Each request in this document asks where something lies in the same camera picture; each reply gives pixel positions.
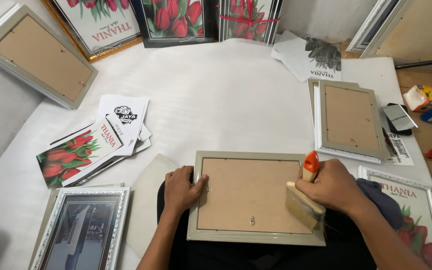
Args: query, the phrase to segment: white foam sheet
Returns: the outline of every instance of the white foam sheet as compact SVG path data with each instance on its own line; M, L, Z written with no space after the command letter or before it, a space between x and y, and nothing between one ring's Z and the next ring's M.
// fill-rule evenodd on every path
M84 185L124 182L130 187L158 153L178 165L194 165L196 150L313 150L307 83L300 83L283 63L270 57L271 51L240 39L160 49L138 44L94 63L99 75L78 110L64 109L46 98L0 158L0 269L27 269L30 263L50 194L35 156L50 142L93 123L101 95L148 98L144 123L153 134L152 146ZM402 102L390 58L343 60L342 69L344 81L374 89L379 105ZM414 157L410 169L341 160L353 175L364 165L430 185L416 141L411 137L405 144ZM117 268L134 270L139 258L123 246Z

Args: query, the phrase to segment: paint brush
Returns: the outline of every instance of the paint brush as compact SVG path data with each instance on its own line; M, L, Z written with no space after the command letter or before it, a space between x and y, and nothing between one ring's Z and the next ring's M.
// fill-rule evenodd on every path
M303 180L314 182L319 171L319 159L316 151L311 151L304 158ZM286 208L302 224L313 230L318 222L324 220L326 209L324 206L315 203L295 187L294 182L286 183Z

